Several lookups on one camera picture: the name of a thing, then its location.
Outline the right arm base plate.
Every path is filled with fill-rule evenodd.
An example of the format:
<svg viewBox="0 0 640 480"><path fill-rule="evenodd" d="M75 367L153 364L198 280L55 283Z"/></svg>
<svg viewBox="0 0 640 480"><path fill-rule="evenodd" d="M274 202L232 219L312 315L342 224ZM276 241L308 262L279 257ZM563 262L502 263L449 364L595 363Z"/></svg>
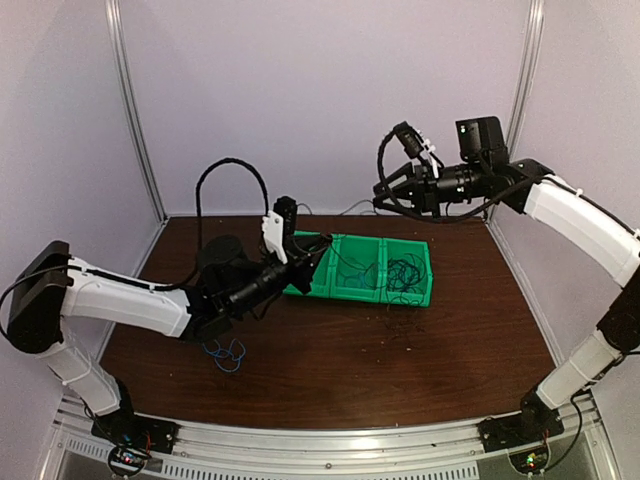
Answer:
<svg viewBox="0 0 640 480"><path fill-rule="evenodd" d="M525 476L542 474L551 465L549 441L565 431L558 418L537 426L526 423L523 413L487 417L477 429L485 453L505 453L515 472Z"/></svg>

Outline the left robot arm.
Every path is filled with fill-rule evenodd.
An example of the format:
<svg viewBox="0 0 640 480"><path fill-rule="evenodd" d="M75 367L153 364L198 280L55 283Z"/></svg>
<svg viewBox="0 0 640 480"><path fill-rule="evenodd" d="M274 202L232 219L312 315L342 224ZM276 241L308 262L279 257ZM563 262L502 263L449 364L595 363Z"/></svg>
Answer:
<svg viewBox="0 0 640 480"><path fill-rule="evenodd" d="M144 424L124 385L96 364L64 324L82 317L206 343L235 320L278 298L290 285L311 289L314 273L332 246L329 235L291 235L279 253L249 259L238 238L224 235L198 254L193 285L168 285L101 270L51 242L4 293L11 301L5 338L18 351L41 358L123 444L137 442Z"/></svg>

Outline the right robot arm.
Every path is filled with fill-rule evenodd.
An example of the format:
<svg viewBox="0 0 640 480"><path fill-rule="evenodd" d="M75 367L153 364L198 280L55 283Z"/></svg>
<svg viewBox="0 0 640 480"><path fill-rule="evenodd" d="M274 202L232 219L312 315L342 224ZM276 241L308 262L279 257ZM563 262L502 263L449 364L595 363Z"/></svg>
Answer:
<svg viewBox="0 0 640 480"><path fill-rule="evenodd" d="M407 122L385 134L376 154L376 208L452 224L503 203L568 239L621 291L595 330L521 400L512 430L535 440L557 409L639 351L639 232L533 159L513 161L498 117L455 124L461 161L445 166Z"/></svg>

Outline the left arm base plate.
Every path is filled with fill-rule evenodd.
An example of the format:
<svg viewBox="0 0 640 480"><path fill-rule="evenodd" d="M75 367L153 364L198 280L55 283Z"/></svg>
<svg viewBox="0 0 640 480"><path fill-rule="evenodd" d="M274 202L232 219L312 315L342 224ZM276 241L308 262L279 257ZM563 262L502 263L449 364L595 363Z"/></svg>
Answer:
<svg viewBox="0 0 640 480"><path fill-rule="evenodd" d="M160 460L155 454L171 454L179 427L175 422L146 416L114 413L97 416L88 412L91 434L112 445L107 466L116 477L132 477Z"/></svg>

